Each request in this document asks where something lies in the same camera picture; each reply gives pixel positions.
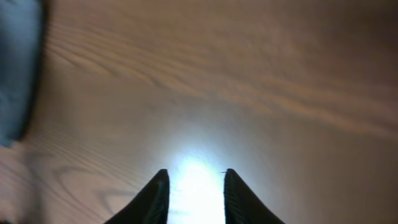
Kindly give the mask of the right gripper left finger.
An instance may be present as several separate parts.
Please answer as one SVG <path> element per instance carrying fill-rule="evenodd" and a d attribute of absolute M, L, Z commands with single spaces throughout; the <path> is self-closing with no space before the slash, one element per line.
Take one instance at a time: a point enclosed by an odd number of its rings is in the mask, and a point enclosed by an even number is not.
<path fill-rule="evenodd" d="M 104 224 L 166 224 L 169 196 L 169 175 L 167 169 L 161 169 L 132 201 Z"/>

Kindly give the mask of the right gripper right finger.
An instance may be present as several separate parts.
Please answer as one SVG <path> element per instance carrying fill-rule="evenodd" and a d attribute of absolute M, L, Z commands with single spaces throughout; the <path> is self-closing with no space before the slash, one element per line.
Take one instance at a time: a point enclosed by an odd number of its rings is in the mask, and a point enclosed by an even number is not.
<path fill-rule="evenodd" d="M 224 214 L 226 224 L 284 224 L 234 169 L 227 169 L 224 177 Z"/>

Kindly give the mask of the grey shorts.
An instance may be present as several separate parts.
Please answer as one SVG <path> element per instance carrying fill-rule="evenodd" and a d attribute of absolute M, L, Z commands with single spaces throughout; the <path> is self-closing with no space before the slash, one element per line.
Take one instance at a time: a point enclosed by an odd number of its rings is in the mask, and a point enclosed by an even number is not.
<path fill-rule="evenodd" d="M 42 1 L 1 0 L 1 146 L 20 140 L 29 122 L 43 29 Z"/>

